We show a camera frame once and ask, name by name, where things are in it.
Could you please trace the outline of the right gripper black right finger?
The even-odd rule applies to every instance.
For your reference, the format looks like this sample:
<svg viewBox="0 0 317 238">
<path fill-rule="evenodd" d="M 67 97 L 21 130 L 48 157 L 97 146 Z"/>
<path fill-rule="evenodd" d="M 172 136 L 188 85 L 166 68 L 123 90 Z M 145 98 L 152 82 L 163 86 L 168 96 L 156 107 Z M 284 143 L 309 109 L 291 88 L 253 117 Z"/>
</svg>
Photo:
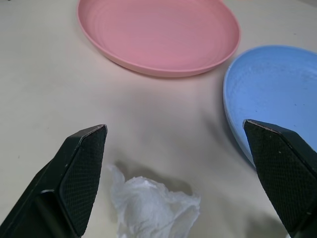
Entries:
<svg viewBox="0 0 317 238">
<path fill-rule="evenodd" d="M 317 152 L 296 132 L 246 119 L 258 178 L 290 238 L 317 238 Z"/>
</svg>

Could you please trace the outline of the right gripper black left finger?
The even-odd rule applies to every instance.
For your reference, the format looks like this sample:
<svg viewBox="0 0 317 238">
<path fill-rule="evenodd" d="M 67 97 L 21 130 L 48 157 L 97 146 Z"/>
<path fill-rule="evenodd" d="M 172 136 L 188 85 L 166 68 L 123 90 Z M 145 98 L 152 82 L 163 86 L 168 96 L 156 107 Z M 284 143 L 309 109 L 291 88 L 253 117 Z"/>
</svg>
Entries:
<svg viewBox="0 0 317 238">
<path fill-rule="evenodd" d="M 107 126 L 67 137 L 0 225 L 0 238 L 81 238 L 99 188 Z"/>
</svg>

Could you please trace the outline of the white tissue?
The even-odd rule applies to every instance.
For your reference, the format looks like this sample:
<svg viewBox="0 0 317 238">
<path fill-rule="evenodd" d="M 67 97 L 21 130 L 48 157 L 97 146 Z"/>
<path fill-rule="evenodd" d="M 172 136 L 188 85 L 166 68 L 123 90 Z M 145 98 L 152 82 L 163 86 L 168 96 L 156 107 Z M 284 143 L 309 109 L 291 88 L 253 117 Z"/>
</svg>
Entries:
<svg viewBox="0 0 317 238">
<path fill-rule="evenodd" d="M 173 192 L 163 183 L 145 177 L 126 180 L 115 165 L 111 202 L 117 214 L 116 238 L 187 238 L 200 215 L 201 198 Z"/>
</svg>

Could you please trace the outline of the blue round plate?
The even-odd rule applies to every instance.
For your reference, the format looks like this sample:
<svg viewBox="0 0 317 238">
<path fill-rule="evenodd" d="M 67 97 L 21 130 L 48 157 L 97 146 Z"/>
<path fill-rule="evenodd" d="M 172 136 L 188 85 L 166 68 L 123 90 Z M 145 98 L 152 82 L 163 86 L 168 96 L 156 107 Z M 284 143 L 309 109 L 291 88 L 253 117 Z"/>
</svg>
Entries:
<svg viewBox="0 0 317 238">
<path fill-rule="evenodd" d="M 284 45 L 245 51 L 226 71 L 223 105 L 249 164 L 253 158 L 243 130 L 246 119 L 292 130 L 317 152 L 317 53 Z"/>
</svg>

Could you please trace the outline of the pink round plate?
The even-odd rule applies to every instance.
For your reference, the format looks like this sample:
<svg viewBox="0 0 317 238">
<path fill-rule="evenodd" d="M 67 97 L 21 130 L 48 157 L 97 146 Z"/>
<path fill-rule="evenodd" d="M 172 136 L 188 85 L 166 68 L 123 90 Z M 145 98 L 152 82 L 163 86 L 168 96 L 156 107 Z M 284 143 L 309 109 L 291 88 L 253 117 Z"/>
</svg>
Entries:
<svg viewBox="0 0 317 238">
<path fill-rule="evenodd" d="M 233 56 L 241 39 L 222 0 L 79 0 L 77 18 L 106 58 L 157 77 L 208 72 Z"/>
</svg>

